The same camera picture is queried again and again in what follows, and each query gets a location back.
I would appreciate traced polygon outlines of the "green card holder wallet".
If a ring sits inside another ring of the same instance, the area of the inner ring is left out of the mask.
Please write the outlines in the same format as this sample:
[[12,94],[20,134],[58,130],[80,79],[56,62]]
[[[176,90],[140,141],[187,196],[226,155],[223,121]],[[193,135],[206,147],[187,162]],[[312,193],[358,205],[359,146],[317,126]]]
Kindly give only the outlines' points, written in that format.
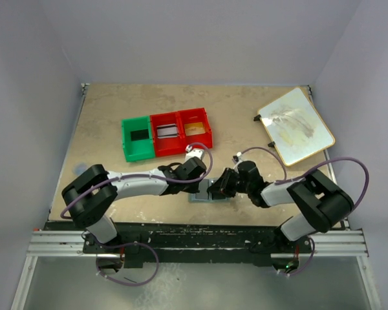
[[199,183],[199,191],[195,194],[188,195],[188,201],[190,203],[219,203],[227,202],[230,198],[227,198],[221,194],[210,194],[208,188],[211,187],[217,178],[203,179]]

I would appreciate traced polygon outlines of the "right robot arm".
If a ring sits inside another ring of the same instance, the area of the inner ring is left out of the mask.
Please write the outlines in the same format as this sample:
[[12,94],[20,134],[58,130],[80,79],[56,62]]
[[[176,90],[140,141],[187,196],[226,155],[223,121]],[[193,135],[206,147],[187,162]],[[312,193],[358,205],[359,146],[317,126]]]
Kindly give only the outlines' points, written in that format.
[[246,194],[255,206],[265,209],[296,204],[300,213],[277,228],[289,242],[312,233],[328,232],[354,209],[352,198],[317,169],[296,181],[278,185],[264,181],[252,161],[242,161],[235,169],[225,169],[207,192],[225,198]]

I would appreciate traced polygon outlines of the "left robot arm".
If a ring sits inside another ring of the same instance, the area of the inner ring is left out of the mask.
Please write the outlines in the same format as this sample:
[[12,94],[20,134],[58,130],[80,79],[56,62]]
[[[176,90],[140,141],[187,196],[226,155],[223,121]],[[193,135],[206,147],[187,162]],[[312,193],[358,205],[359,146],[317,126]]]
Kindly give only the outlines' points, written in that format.
[[103,165],[91,166],[62,190],[66,208],[61,212],[79,229],[89,231],[99,243],[118,238],[114,222],[106,215],[116,200],[135,196],[164,196],[198,191],[206,165],[198,157],[140,173],[109,172]]

